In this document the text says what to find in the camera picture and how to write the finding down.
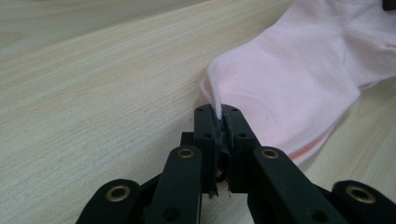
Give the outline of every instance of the light pink fabric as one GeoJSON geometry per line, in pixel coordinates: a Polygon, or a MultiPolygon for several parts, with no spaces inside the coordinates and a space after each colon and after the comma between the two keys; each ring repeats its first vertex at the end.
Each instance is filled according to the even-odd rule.
{"type": "Polygon", "coordinates": [[[379,0],[296,0],[245,45],[215,59],[206,100],[238,107],[263,146],[314,154],[361,90],[396,75],[396,13],[379,0]]]}

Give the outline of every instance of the brass grommet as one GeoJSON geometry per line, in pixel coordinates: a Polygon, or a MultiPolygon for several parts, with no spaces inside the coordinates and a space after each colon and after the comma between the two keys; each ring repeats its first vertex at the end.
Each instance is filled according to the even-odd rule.
{"type": "Polygon", "coordinates": [[[349,185],[346,187],[346,193],[361,203],[375,203],[375,196],[361,187],[349,185]]]}
{"type": "Polygon", "coordinates": [[[118,186],[112,187],[110,190],[107,191],[106,198],[110,202],[117,203],[117,202],[120,202],[120,201],[126,199],[129,196],[130,193],[131,193],[131,189],[128,186],[126,186],[126,185],[118,185],[118,186]],[[116,190],[121,191],[121,194],[120,195],[118,195],[118,194],[114,195],[114,192],[116,190]]]}
{"type": "Polygon", "coordinates": [[[183,149],[178,151],[177,155],[180,158],[188,159],[188,158],[191,158],[191,157],[194,156],[194,151],[191,150],[191,149],[183,148],[183,149]]]}
{"type": "Polygon", "coordinates": [[[279,157],[279,153],[277,153],[277,151],[269,149],[269,148],[263,149],[262,155],[268,159],[276,159],[279,157]]]}

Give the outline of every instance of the light wood tabletop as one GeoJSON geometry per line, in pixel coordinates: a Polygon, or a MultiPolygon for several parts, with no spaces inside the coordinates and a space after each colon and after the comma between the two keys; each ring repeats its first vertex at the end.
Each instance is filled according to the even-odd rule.
{"type": "MultiPolygon", "coordinates": [[[[159,174],[193,130],[216,56],[290,1],[2,1],[0,223],[75,223],[106,182],[159,174]]],[[[396,202],[396,78],[363,91],[301,169],[396,202]]],[[[203,197],[202,223],[253,223],[246,195],[203,197]]]]}

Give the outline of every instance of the wooden table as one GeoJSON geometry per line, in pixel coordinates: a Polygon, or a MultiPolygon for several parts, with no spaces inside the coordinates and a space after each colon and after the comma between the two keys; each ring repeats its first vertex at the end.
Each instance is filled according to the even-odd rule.
{"type": "MultiPolygon", "coordinates": [[[[193,129],[208,63],[290,4],[142,2],[0,3],[0,223],[74,223],[106,182],[160,173],[193,129]]],[[[364,91],[301,168],[325,189],[354,179],[395,202],[395,123],[393,78],[364,91]]],[[[246,195],[204,196],[202,223],[252,223],[246,195]]]]}

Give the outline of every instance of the screw hole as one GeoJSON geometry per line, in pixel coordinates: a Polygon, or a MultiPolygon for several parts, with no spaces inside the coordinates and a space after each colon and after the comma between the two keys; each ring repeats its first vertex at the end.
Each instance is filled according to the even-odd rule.
{"type": "Polygon", "coordinates": [[[110,202],[117,203],[117,202],[120,202],[120,201],[126,199],[130,193],[131,193],[131,190],[129,189],[128,186],[118,185],[118,186],[112,187],[110,190],[107,191],[106,198],[110,202]]]}
{"type": "Polygon", "coordinates": [[[168,208],[163,211],[163,219],[167,222],[176,221],[180,217],[180,211],[177,208],[168,208]]]}
{"type": "Polygon", "coordinates": [[[329,217],[327,216],[326,213],[319,211],[319,210],[314,210],[309,213],[309,216],[314,219],[316,222],[327,222],[329,220],[329,217]]]}
{"type": "Polygon", "coordinates": [[[363,189],[361,187],[357,186],[348,186],[346,187],[346,193],[355,199],[356,201],[359,201],[361,203],[374,203],[375,202],[375,196],[367,191],[366,189],[363,189]]]}

